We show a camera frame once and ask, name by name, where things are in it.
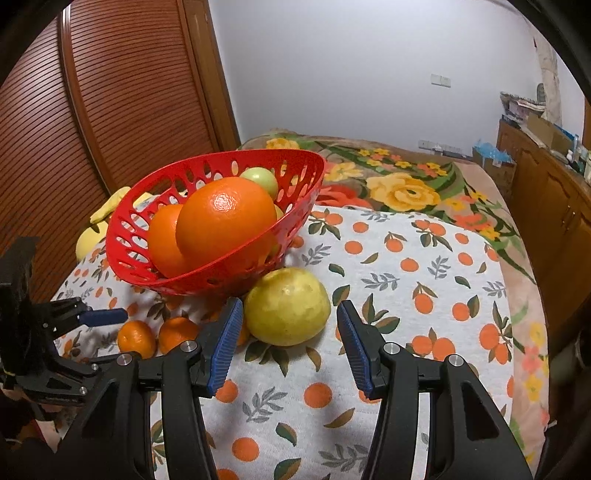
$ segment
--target yellow fruit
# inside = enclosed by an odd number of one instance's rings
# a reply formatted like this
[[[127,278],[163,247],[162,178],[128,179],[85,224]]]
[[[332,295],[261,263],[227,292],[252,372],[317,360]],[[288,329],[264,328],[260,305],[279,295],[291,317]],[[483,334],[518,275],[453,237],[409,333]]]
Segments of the yellow fruit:
[[[277,184],[277,179],[273,175],[273,172],[270,170],[262,167],[247,168],[240,176],[243,179],[252,180],[254,183],[263,187],[273,201],[277,198],[279,185]]]
[[[324,285],[302,268],[282,268],[262,277],[246,296],[244,318],[251,334],[279,346],[316,336],[330,315]]]

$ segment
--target cardboard box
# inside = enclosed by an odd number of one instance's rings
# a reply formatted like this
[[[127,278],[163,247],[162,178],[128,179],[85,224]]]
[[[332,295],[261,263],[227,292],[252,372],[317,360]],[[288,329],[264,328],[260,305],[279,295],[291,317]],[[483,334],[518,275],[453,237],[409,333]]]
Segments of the cardboard box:
[[[481,166],[488,176],[495,182],[506,202],[511,198],[515,163],[501,162],[492,158],[483,158],[475,148],[472,149],[472,161]]]
[[[553,123],[531,114],[527,118],[527,128],[551,150],[564,156],[573,149],[573,141]]]

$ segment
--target orange-print tablecloth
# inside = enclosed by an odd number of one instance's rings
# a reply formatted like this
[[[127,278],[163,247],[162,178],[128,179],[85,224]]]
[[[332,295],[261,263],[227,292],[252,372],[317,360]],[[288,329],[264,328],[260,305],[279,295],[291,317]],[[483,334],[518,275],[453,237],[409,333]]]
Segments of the orange-print tablecloth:
[[[316,207],[286,264],[313,272],[332,305],[352,300],[386,340],[429,358],[464,356],[509,422],[514,349],[498,260],[482,236],[422,213]],[[162,297],[119,281],[103,244],[77,266],[56,298],[72,296],[94,309],[124,307],[155,333],[169,317],[199,322],[209,314],[190,298]],[[81,327],[58,346],[63,355],[83,361],[116,353],[117,331]],[[154,394],[152,402],[155,476],[165,479],[160,396]],[[220,478],[242,480],[294,474],[360,478],[378,403],[355,387],[336,331],[336,308],[322,333],[302,345],[278,348],[251,339],[237,349],[216,398],[202,399]],[[424,476],[427,442],[428,398],[421,395],[415,479]]]

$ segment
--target bed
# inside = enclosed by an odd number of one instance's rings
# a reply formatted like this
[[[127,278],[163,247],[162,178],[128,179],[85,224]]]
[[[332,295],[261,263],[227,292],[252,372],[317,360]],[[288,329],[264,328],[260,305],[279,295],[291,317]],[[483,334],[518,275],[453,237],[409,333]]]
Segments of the bed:
[[[470,162],[289,131],[242,148],[305,148],[327,159],[317,206],[286,263],[311,270],[334,306],[352,300],[387,340],[429,358],[463,355],[535,470],[549,420],[544,315],[523,243],[486,173]],[[124,307],[155,332],[173,316],[212,321],[219,308],[121,282],[104,243],[55,298],[71,296],[95,309]],[[63,356],[88,361],[117,352],[116,334],[83,327],[57,344]],[[222,389],[202,400],[220,479],[360,477],[379,402],[356,390],[343,354],[334,309],[305,345],[251,339],[237,349]],[[60,417],[61,433],[72,415]],[[166,479],[159,394],[151,398],[151,425],[155,476]],[[421,395],[413,478],[424,476],[427,444]]]

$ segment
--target blue gripper pad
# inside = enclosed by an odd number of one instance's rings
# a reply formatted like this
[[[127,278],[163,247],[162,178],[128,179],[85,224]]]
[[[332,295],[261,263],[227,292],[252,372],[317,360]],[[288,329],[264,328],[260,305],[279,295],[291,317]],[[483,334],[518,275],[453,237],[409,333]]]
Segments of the blue gripper pad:
[[[358,389],[363,391],[363,393],[369,397],[374,390],[374,384],[371,380],[370,361],[363,348],[363,344],[359,339],[355,325],[349,316],[349,312],[345,309],[343,302],[341,302],[336,309],[336,318],[340,337],[343,341],[343,346],[345,347],[345,353],[349,360],[355,384]]]
[[[125,309],[89,310],[80,314],[80,323],[88,327],[100,327],[125,323],[127,318]]]
[[[224,307],[217,323],[223,323],[217,345],[212,353],[207,392],[214,396],[226,380],[230,362],[242,328],[243,308],[240,299],[232,299]]]

